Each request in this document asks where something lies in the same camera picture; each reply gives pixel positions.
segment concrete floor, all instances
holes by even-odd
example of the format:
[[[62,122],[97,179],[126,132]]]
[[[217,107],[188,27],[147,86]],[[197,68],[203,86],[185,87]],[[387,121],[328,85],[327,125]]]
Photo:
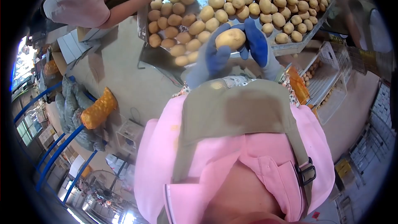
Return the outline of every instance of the concrete floor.
[[[108,153],[121,152],[126,155],[119,149],[113,136],[126,119],[133,118],[146,124],[149,119],[159,118],[172,94],[180,90],[148,64],[141,63],[140,66],[146,69],[137,69],[142,45],[143,41],[137,37],[137,23],[129,18],[102,38],[102,47],[78,62],[68,74],[74,75],[95,97],[102,95],[104,87],[108,87],[119,104],[117,111],[106,122],[109,146],[106,152],[98,152],[90,162],[94,170],[111,171],[105,161]],[[353,73],[344,102],[324,125],[334,161],[353,144],[361,131],[377,91],[378,79],[372,73],[366,76]],[[54,128],[61,131],[55,103],[48,105],[47,110]],[[81,148],[75,141],[71,145],[84,159],[90,156],[91,152]]]

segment blue glove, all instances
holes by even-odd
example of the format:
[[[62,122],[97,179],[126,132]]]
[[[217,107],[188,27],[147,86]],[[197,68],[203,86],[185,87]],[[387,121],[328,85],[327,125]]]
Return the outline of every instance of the blue glove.
[[[268,63],[268,44],[264,34],[256,27],[254,20],[246,19],[244,24],[232,26],[246,34],[246,43],[238,49],[241,58],[249,58],[249,50],[253,59],[264,68]]]

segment cardboard box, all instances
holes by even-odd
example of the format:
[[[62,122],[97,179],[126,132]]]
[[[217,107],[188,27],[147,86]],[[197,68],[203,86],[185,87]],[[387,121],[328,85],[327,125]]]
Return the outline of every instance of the cardboard box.
[[[87,41],[87,40],[93,40],[93,39],[99,39],[105,36],[108,32],[110,32],[113,28],[116,26],[109,28],[109,29],[98,29],[98,28],[84,28],[78,26],[76,28],[77,30],[77,37],[79,42]]]

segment plastic crate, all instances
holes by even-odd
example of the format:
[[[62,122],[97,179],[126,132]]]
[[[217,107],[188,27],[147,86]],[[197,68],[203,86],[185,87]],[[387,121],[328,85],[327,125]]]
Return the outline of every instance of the plastic crate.
[[[336,87],[333,89],[331,96],[328,99],[328,102],[326,102],[325,105],[322,105],[319,109],[316,109],[316,112],[318,114],[318,120],[321,123],[321,125],[326,124],[326,122],[332,117],[332,115],[340,107],[341,103],[343,102],[344,98],[347,95],[347,88],[346,84],[344,83],[343,75],[340,75],[337,78],[336,83],[333,84],[331,87],[333,87],[334,85],[336,85]],[[321,102],[325,99],[325,97],[326,94],[324,95],[324,97],[321,98],[321,101],[315,107],[320,106]]]
[[[330,44],[339,64],[340,73],[343,75],[344,83],[347,86],[352,71],[352,63],[347,48],[344,45],[334,42]]]
[[[333,52],[330,42],[324,42],[318,53],[318,58],[323,63],[317,68],[315,75],[307,87],[310,92],[310,104],[317,105],[321,102],[325,93],[331,88],[339,76],[339,64]]]

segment orange mesh bag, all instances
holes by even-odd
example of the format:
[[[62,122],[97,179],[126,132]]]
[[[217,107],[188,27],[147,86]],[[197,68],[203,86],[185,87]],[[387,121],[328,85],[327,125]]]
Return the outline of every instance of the orange mesh bag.
[[[290,75],[290,86],[295,91],[298,101],[301,105],[305,105],[310,98],[310,93],[301,80],[295,67],[291,66],[287,73]]]
[[[55,74],[58,71],[59,71],[59,69],[54,60],[51,60],[51,61],[47,62],[46,65],[44,65],[44,74],[46,76]]]
[[[103,95],[91,107],[82,112],[82,123],[87,129],[97,128],[106,120],[112,110],[116,110],[117,101],[109,88],[105,87]]]

